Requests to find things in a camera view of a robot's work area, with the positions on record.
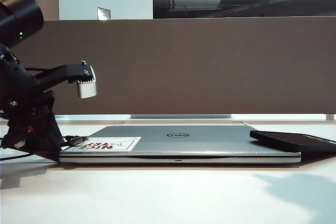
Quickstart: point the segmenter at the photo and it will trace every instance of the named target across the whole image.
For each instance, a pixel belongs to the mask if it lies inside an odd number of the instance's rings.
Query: screw
[[[9,105],[12,106],[12,107],[14,107],[14,106],[17,105],[17,102],[16,101],[10,102]]]

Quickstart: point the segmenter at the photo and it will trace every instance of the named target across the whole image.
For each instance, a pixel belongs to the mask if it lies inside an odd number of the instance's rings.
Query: brown partition panel
[[[58,20],[13,49],[25,67],[87,60],[98,95],[58,114],[336,113],[336,17]]]

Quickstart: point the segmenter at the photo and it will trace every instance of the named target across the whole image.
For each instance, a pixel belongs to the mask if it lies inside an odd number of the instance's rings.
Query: dell logo
[[[187,133],[170,133],[167,136],[169,137],[187,137],[189,134]]]

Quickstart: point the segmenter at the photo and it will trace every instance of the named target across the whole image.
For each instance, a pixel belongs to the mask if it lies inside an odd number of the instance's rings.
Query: black cable
[[[21,158],[21,157],[29,157],[29,156],[32,156],[32,155],[33,155],[32,153],[28,153],[28,154],[25,154],[25,155],[14,156],[14,157],[3,157],[3,158],[0,158],[0,161],[16,159],[16,158]]]
[[[27,71],[46,71],[46,70],[49,70],[47,68],[26,68]]]

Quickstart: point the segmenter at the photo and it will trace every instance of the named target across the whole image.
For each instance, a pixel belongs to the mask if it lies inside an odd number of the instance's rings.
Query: desk surface
[[[107,125],[243,124],[336,140],[335,121],[59,121],[64,135]],[[1,136],[7,127],[1,123]],[[1,150],[2,157],[18,155]],[[336,157],[299,166],[1,164],[1,223],[333,223]]]

